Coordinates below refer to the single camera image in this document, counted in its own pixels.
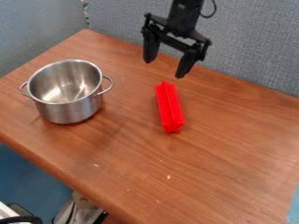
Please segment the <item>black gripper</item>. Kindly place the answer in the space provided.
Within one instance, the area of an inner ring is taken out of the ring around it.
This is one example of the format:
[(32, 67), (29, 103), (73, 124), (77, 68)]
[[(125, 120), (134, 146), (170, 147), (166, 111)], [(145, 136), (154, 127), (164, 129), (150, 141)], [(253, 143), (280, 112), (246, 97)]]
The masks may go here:
[(158, 17), (150, 13), (144, 15), (144, 62), (150, 63), (157, 55), (160, 44), (164, 43), (173, 49), (181, 51), (176, 78), (182, 78), (190, 71), (197, 60), (204, 60), (210, 40), (196, 30), (200, 13), (170, 13), (168, 18)]

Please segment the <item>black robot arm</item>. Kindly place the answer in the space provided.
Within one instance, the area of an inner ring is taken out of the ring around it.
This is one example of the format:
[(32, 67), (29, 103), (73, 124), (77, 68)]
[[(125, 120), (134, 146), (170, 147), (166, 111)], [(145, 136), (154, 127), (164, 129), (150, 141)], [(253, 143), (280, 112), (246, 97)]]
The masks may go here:
[(172, 0), (168, 17), (152, 13), (144, 15), (141, 28), (144, 38), (144, 62), (150, 63), (157, 55), (160, 44), (164, 43), (182, 52), (174, 77), (182, 78), (192, 70), (193, 64), (204, 61), (210, 40), (194, 30), (198, 17), (210, 18), (201, 14), (204, 0)]

